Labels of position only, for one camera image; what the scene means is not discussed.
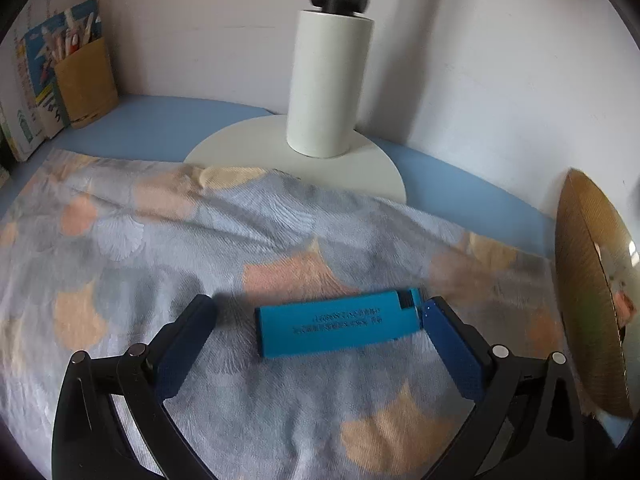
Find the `blue lighter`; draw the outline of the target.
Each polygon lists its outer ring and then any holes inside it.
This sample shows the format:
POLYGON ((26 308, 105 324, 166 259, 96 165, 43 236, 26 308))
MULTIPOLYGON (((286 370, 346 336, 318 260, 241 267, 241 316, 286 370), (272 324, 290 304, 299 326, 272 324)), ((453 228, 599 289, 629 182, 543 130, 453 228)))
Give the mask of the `blue lighter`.
POLYGON ((266 359, 361 348, 404 338, 422 328, 419 289, 259 307, 256 339, 266 359))

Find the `amber glass bowl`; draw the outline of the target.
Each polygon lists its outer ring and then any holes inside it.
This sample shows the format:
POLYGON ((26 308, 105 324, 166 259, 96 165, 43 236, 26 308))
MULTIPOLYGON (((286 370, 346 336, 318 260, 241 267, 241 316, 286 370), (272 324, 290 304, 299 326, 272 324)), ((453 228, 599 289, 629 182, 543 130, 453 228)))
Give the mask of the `amber glass bowl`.
POLYGON ((575 168, 560 194, 554 258, 561 318, 582 388, 602 411, 631 418, 639 244, 600 188, 575 168))

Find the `patterned grey cloth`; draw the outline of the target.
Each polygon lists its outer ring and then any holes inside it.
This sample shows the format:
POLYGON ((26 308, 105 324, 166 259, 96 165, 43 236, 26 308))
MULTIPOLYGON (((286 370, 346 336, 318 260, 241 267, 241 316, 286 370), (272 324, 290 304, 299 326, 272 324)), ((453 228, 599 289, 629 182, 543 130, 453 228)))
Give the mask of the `patterned grey cloth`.
POLYGON ((550 261, 387 200, 277 171, 54 151, 1 221, 1 418, 51 472, 77 350, 118 356, 199 294, 210 335, 166 406, 221 479, 416 479, 471 405, 418 333, 262 360, 254 311, 419 287, 491 344, 565 348, 550 261))

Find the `blue table mat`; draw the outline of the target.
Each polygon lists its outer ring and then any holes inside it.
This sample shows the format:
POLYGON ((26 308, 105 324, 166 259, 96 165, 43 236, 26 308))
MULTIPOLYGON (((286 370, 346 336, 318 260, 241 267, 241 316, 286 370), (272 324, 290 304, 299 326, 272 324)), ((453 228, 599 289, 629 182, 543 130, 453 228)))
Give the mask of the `blue table mat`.
POLYGON ((125 96, 86 128, 65 130, 17 165, 1 188, 9 206, 55 148, 96 157, 217 166, 278 168, 320 185, 343 186, 354 162, 382 162, 380 178, 355 191, 371 192, 457 223, 504 244, 550 258, 555 222, 519 198, 468 172, 412 148, 378 138, 352 141, 341 159, 306 158, 285 142, 284 118, 240 104, 169 96, 125 96))

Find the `stack of books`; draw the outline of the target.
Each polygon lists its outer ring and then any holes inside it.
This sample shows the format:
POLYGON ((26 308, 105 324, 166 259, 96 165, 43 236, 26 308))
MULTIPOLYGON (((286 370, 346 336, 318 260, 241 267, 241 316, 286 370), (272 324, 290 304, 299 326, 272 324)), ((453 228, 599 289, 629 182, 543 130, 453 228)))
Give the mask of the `stack of books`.
POLYGON ((96 0, 27 0, 1 41, 1 131, 26 162, 70 125, 55 67, 102 34, 96 0))

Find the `brown paper pen holder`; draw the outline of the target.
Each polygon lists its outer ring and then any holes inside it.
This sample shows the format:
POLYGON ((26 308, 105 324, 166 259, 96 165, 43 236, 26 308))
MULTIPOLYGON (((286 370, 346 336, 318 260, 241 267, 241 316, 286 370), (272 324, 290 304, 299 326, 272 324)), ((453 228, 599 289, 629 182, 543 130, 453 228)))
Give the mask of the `brown paper pen holder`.
POLYGON ((90 42, 54 68, 70 125, 84 128, 119 103, 110 55, 104 38, 90 42))

